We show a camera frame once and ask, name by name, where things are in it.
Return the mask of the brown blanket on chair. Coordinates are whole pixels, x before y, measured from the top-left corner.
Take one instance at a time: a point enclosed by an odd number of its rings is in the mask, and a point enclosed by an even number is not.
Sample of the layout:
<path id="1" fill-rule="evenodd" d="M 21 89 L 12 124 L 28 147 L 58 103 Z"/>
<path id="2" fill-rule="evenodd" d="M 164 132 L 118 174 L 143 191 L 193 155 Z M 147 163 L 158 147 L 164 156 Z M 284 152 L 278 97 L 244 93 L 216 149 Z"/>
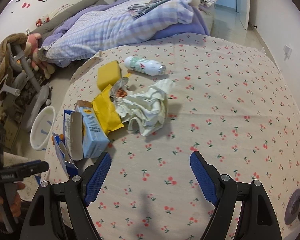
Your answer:
<path id="1" fill-rule="evenodd" d="M 9 67 L 9 56 L 7 50 L 7 44 L 20 45 L 22 49 L 25 49 L 25 44 L 27 42 L 27 35 L 25 33 L 11 34 L 4 38 L 0 44 L 0 81 L 5 76 L 7 69 Z"/>

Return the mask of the yellow snack wrapper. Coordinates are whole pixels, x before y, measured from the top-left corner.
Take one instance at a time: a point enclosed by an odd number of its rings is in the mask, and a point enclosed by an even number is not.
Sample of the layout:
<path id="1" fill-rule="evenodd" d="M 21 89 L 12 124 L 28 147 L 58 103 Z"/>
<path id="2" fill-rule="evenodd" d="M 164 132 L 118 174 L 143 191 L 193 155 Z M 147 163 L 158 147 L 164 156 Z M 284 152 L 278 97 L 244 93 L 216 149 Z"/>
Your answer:
<path id="1" fill-rule="evenodd" d="M 111 89 L 112 85 L 107 85 L 107 87 L 92 101 L 93 110 L 106 135 L 124 127 L 120 116 L 116 112 L 114 104 L 110 100 Z"/>

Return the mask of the light blue carton box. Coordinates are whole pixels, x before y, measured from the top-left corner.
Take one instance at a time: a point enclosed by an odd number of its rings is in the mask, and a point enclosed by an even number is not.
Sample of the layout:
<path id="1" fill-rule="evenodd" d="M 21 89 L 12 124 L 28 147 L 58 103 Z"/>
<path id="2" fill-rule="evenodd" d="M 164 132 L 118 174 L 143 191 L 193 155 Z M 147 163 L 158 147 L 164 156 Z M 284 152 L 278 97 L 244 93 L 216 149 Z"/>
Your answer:
<path id="1" fill-rule="evenodd" d="M 64 110 L 63 134 L 72 161 L 98 158 L 109 144 L 89 101 L 77 100 L 74 110 Z"/>

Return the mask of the pink plush toy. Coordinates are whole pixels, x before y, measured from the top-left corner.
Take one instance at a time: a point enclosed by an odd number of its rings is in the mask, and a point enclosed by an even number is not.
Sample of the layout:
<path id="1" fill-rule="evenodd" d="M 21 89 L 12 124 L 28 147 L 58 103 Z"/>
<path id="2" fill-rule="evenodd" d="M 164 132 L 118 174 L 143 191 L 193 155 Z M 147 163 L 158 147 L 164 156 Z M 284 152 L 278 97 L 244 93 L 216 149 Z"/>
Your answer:
<path id="1" fill-rule="evenodd" d="M 46 79 L 49 79 L 55 72 L 55 67 L 38 57 L 39 40 L 42 36 L 39 33 L 30 34 L 27 36 L 26 47 L 24 53 L 31 60 L 31 67 L 34 71 L 41 71 Z"/>

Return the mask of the grey rolling chair base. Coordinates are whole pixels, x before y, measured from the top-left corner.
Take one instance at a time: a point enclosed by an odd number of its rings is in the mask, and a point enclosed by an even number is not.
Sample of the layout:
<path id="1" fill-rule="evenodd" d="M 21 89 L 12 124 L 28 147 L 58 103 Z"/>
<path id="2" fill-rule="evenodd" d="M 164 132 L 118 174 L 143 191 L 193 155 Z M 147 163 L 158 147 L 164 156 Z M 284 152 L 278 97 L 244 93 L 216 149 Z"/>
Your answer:
<path id="1" fill-rule="evenodd" d="M 7 44 L 8 69 L 0 80 L 0 105 L 7 116 L 29 132 L 39 112 L 51 104 L 51 88 L 41 85 L 21 46 Z"/>

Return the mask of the white paper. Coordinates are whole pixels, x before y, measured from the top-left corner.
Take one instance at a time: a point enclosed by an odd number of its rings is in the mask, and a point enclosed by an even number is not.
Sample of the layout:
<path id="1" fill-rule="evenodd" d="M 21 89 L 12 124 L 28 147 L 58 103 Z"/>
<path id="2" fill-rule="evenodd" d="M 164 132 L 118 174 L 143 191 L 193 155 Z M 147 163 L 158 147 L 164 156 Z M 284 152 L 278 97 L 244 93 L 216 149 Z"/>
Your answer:
<path id="1" fill-rule="evenodd" d="M 115 110 L 122 122 L 128 124 L 128 130 L 136 128 L 145 137 L 161 129 L 168 116 L 168 96 L 173 86 L 172 80 L 162 79 L 145 92 L 129 92 L 115 99 Z"/>

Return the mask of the white green plastic bottle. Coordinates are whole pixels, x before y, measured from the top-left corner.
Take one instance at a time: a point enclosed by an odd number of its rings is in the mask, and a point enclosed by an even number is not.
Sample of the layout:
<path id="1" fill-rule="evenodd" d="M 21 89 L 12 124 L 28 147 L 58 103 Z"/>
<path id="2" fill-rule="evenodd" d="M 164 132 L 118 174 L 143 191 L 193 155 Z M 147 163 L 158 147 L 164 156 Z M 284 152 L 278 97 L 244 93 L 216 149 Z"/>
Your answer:
<path id="1" fill-rule="evenodd" d="M 148 60 L 139 57 L 129 56 L 124 60 L 124 66 L 150 76 L 164 75 L 166 66 L 155 60 Z"/>

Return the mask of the silver foil wrapper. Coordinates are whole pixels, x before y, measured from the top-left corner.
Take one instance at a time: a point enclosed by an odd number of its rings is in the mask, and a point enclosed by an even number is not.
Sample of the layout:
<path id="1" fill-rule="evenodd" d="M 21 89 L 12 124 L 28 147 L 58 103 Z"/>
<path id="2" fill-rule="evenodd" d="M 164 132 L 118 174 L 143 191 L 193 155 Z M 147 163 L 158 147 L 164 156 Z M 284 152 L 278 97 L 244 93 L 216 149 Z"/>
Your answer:
<path id="1" fill-rule="evenodd" d="M 126 91 L 128 82 L 128 77 L 122 77 L 111 87 L 109 92 L 111 102 L 114 102 L 117 98 L 124 98 L 128 95 Z"/>

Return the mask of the grey striped folded cloth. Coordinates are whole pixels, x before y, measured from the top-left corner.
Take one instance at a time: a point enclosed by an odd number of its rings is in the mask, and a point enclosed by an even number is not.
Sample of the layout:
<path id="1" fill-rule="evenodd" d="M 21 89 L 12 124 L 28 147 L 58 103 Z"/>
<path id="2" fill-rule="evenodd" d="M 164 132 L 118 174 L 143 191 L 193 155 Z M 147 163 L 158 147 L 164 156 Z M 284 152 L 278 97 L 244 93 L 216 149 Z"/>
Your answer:
<path id="1" fill-rule="evenodd" d="M 154 8 L 169 1 L 172 0 L 151 0 L 148 3 L 134 4 L 128 7 L 128 12 L 134 19 L 140 18 Z M 200 5 L 208 5 L 209 3 L 211 3 L 211 0 L 190 0 L 188 4 L 192 7 L 199 7 Z"/>

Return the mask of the dark blue snack box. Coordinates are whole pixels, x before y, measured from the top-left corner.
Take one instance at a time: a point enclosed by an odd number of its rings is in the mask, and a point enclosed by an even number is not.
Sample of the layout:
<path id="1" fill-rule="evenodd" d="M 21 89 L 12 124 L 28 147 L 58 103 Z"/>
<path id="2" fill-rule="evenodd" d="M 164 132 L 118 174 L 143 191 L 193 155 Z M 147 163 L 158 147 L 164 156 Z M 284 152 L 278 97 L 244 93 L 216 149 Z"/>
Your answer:
<path id="1" fill-rule="evenodd" d="M 78 175 L 78 168 L 75 165 L 75 163 L 72 161 L 70 154 L 68 153 L 66 146 L 63 140 L 61 139 L 61 136 L 53 132 L 52 139 L 53 139 L 53 144 L 55 146 L 57 158 L 61 163 L 64 172 L 70 178 Z"/>

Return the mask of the cherry print tablecloth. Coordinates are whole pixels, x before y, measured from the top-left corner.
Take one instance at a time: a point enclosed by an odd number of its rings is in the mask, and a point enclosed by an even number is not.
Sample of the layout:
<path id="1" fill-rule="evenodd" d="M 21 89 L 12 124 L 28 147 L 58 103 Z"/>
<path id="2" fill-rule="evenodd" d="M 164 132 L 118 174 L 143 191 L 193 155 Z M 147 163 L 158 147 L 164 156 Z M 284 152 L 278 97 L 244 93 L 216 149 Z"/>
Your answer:
<path id="1" fill-rule="evenodd" d="M 98 68 L 128 56 L 157 60 L 173 88 L 164 126 L 147 137 L 135 129 L 109 134 L 113 161 L 88 210 L 102 239 L 199 239 L 212 215 L 190 168 L 198 150 L 234 180 L 262 182 L 282 237 L 289 199 L 300 189 L 300 111 L 283 76 L 265 54 L 210 36 L 182 34 L 103 51 L 56 87 L 63 112 L 99 93 Z"/>

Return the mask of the white plastic trash bin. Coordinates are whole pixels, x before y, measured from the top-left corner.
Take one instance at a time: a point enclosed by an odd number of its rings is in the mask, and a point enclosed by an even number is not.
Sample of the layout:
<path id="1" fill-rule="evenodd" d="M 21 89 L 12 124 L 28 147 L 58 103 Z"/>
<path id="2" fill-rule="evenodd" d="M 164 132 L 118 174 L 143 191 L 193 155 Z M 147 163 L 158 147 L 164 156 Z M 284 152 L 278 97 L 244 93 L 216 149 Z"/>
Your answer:
<path id="1" fill-rule="evenodd" d="M 51 138 L 56 110 L 53 106 L 45 107 L 34 120 L 30 133 L 30 144 L 34 150 L 45 150 Z"/>

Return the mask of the yellow sponge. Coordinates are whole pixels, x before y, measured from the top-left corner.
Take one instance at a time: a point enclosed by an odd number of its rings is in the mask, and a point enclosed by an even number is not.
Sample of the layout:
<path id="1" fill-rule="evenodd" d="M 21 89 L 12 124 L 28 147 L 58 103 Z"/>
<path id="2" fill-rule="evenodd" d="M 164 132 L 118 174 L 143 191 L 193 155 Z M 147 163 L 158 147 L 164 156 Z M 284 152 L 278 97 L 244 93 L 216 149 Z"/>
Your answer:
<path id="1" fill-rule="evenodd" d="M 121 79 L 121 69 L 117 61 L 111 61 L 98 68 L 97 87 L 100 91 L 103 91 L 107 85 L 115 85 L 119 79 Z"/>

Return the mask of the purple plaid quilt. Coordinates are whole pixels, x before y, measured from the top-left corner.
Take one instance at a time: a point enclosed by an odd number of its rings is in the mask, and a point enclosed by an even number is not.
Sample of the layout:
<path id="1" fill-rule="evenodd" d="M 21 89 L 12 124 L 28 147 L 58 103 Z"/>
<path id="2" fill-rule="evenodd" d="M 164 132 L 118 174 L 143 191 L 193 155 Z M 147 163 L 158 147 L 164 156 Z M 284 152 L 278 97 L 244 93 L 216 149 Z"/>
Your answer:
<path id="1" fill-rule="evenodd" d="M 38 57 L 60 67 L 85 60 L 101 50 L 137 44 L 182 33 L 208 35 L 202 13 L 208 5 L 192 7 L 190 0 L 166 2 L 140 18 L 134 19 L 128 7 L 151 0 L 130 0 L 84 9 L 66 20 L 42 43 Z"/>

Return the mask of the cardboard box under desk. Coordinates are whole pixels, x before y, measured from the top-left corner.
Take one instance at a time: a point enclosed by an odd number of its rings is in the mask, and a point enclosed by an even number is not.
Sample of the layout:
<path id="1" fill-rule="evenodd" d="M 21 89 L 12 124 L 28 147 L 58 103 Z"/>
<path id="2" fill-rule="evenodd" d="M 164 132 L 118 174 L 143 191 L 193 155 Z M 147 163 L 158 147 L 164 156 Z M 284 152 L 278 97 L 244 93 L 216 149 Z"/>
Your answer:
<path id="1" fill-rule="evenodd" d="M 19 133 L 19 126 L 14 120 L 7 118 L 4 124 L 4 129 L 6 132 L 5 147 L 11 150 Z"/>

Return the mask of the white wall socket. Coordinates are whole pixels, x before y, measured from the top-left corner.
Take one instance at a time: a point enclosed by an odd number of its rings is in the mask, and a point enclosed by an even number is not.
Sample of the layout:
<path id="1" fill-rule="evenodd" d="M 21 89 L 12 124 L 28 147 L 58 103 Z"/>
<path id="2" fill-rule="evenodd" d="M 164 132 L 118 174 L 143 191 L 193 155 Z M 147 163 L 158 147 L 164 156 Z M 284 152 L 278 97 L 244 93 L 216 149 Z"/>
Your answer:
<path id="1" fill-rule="evenodd" d="M 290 58 L 293 50 L 292 50 L 291 46 L 285 44 L 283 51 L 284 51 L 284 55 L 285 55 L 284 60 L 287 60 Z"/>

